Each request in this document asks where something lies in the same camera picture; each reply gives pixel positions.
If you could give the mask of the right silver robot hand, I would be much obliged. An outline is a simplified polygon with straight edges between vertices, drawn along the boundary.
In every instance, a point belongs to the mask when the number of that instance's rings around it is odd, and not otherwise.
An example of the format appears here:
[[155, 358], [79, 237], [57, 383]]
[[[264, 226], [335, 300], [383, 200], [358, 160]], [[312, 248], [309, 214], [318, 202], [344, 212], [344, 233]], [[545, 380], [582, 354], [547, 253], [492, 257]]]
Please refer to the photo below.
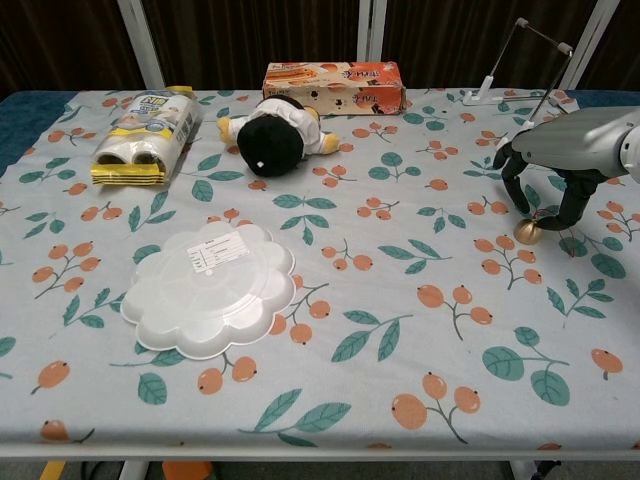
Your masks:
[[590, 107], [541, 123], [500, 146], [493, 168], [501, 172], [517, 209], [527, 214], [529, 202], [519, 175], [529, 165], [555, 171], [565, 180], [558, 213], [537, 221], [542, 230], [574, 226], [597, 187], [610, 178], [639, 180], [639, 108]]

